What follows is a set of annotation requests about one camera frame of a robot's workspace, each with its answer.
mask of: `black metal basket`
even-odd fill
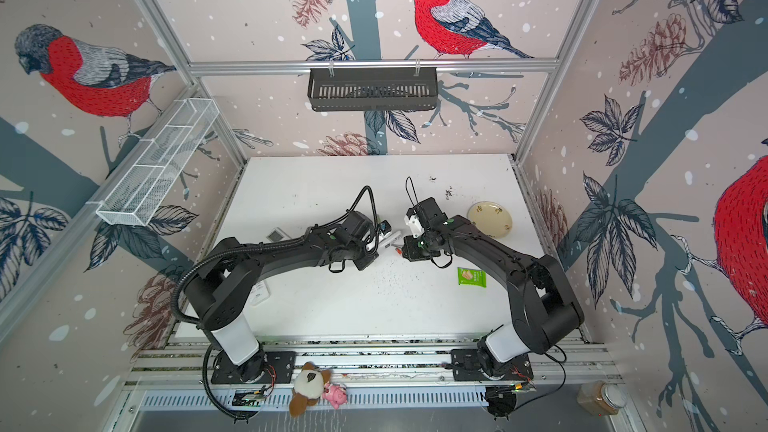
[[[312,69],[307,92],[312,110],[432,110],[437,69],[421,67]]]

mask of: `yellow plate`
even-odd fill
[[[476,203],[469,208],[467,218],[489,237],[501,238],[512,230],[512,216],[496,202]]]

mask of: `glass jar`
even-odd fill
[[[576,401],[592,415],[616,415],[627,405],[627,395],[617,385],[596,380],[581,386]]]

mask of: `white wire basket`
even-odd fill
[[[152,139],[96,214],[106,223],[146,226],[205,138],[219,109],[211,99],[186,99]]]

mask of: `red bird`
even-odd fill
[[[445,53],[469,57],[476,50],[501,49],[523,59],[531,56],[515,49],[469,0],[414,0],[416,30],[440,57]]]
[[[768,156],[726,188],[717,201],[714,227],[715,261],[690,254],[685,239],[674,237],[683,242],[689,260],[722,272],[754,312],[754,320],[741,332],[734,332],[719,317],[711,318],[734,337],[736,348],[729,352],[742,355],[744,336],[768,328]]]
[[[125,117],[128,133],[118,143],[129,136],[139,138],[130,131],[130,114],[144,102],[152,103],[149,91],[159,76],[176,70],[115,47],[72,39],[44,24],[24,29],[15,45],[24,72],[39,71],[73,106],[95,116]]]

